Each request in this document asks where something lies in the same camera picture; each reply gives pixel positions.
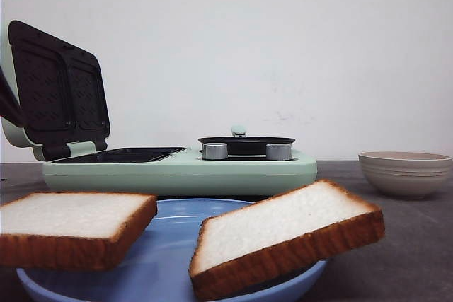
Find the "toast slice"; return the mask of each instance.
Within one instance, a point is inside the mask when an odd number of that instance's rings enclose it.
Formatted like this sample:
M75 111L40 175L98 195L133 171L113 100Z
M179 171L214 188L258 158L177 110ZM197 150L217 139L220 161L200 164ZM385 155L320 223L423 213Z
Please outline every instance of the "toast slice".
M156 196L35 193L0 206L0 265L107 270L157 213Z
M205 219L189 275L200 300L217 300L383 236L378 206L319 180Z

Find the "dark table surface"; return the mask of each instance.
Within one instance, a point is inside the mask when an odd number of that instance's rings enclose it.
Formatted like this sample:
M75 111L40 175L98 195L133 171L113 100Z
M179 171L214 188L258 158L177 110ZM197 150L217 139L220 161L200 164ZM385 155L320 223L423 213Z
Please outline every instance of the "dark table surface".
M453 179L428 198L405 201L380 195L357 161L318 166L318 178L335 180L382 208L386 236L330 260L301 301L453 301ZM1 203L48 190L39 163L3 163L1 177ZM14 269L0 268L0 301L32 301Z

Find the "light blue plate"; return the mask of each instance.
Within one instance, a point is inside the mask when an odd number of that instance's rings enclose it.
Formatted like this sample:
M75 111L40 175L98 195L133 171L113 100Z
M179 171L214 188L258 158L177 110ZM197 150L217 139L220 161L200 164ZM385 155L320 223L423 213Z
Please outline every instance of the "light blue plate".
M158 214L120 266L109 272L17 269L37 302L195 302L188 266L203 219L250 202L225 199L172 199L158 202ZM223 302L296 301L319 278L325 261L287 281Z

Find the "sandwich maker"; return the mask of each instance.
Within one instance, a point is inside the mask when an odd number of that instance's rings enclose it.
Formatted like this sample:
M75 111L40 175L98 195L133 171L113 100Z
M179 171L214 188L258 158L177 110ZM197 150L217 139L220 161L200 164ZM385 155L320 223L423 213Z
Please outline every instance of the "sandwich maker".
M316 160L294 139L200 138L199 147L107 150L110 133L96 57L20 21L8 27L19 103L2 77L6 138L33 148L53 190L161 195L271 195L312 183Z

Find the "ceramic bowl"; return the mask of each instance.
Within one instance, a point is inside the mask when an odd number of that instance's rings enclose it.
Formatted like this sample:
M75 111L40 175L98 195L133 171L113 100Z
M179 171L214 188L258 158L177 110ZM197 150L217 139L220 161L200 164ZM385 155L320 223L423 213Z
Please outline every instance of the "ceramic bowl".
M420 199L448 180L453 160L433 153L373 151L359 154L366 179L380 192Z

